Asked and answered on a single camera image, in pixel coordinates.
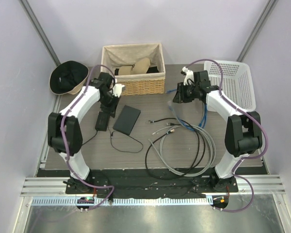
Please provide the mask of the black power adapter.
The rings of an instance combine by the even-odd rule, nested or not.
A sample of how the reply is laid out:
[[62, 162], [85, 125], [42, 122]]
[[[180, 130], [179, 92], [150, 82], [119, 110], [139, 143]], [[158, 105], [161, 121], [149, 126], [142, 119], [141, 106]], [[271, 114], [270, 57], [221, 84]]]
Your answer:
[[95, 130], [106, 132], [109, 124], [109, 119], [110, 115], [108, 113], [99, 112], [95, 125]]

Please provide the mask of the black network switch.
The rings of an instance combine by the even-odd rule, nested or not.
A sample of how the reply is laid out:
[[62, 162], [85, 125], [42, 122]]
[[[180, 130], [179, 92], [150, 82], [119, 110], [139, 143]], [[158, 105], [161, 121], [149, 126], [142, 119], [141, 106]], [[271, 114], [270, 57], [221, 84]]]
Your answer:
[[118, 116], [113, 129], [125, 135], [130, 135], [141, 110], [125, 105]]

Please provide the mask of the wicker basket with liner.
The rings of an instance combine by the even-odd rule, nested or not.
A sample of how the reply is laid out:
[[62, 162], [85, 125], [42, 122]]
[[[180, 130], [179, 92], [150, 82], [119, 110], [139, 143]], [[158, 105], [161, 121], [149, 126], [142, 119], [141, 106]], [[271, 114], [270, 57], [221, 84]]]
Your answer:
[[108, 45], [102, 48], [101, 63], [125, 85], [123, 95], [163, 94], [165, 63], [161, 43]]

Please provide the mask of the white plastic perforated basket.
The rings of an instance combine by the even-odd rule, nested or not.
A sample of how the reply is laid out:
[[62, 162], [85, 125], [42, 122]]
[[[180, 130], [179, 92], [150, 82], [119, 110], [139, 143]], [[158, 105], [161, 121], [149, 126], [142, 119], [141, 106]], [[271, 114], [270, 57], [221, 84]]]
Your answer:
[[256, 99], [250, 68], [235, 61], [218, 60], [223, 71], [223, 93], [248, 112], [255, 111]]

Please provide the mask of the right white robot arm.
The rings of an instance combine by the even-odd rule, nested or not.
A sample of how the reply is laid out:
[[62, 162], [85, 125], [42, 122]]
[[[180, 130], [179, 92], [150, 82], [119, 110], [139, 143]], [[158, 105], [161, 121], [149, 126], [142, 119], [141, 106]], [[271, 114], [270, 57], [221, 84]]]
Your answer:
[[210, 173], [209, 185], [219, 192], [232, 183], [240, 164], [262, 146], [260, 115], [247, 112], [232, 102], [217, 85], [212, 85], [206, 70], [193, 72], [184, 67], [184, 81], [178, 83], [174, 103], [195, 99], [215, 110], [226, 122], [225, 148], [221, 161]]

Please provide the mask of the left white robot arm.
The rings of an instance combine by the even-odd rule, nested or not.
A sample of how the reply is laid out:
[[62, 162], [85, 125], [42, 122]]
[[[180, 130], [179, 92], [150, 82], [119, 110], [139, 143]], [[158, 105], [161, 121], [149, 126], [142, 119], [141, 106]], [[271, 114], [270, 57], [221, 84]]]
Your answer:
[[125, 86], [109, 73], [88, 82], [71, 103], [58, 113], [48, 117], [48, 145], [66, 162], [70, 181], [84, 194], [95, 187], [89, 166], [81, 152], [83, 137], [80, 123], [91, 107], [100, 103], [95, 130], [106, 131]]

